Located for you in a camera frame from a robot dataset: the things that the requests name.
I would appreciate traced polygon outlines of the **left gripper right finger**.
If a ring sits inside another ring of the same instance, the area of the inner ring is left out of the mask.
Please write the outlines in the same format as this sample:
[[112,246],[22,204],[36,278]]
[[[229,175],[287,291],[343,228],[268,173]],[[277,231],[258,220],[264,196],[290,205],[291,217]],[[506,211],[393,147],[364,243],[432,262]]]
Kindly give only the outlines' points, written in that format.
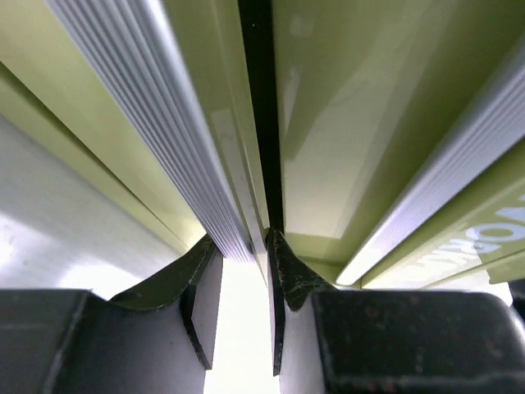
[[324,393],[311,294],[335,288],[296,256],[285,236],[266,238],[272,331],[272,372],[281,393]]

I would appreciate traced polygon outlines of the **green metal drawer box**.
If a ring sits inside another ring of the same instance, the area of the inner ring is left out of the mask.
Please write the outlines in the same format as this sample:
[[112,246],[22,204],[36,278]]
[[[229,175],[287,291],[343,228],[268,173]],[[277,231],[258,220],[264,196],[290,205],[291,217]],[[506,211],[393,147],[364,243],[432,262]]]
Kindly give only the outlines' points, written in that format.
[[523,2],[2,2],[2,286],[273,228],[341,287],[523,278]]

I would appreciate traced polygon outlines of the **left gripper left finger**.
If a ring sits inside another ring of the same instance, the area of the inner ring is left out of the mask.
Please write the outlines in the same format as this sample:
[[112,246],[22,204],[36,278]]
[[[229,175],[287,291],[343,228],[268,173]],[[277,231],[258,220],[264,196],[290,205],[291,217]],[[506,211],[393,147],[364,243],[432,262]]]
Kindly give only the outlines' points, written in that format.
[[90,393],[201,393],[212,367],[222,255],[210,236],[129,290],[92,300]]

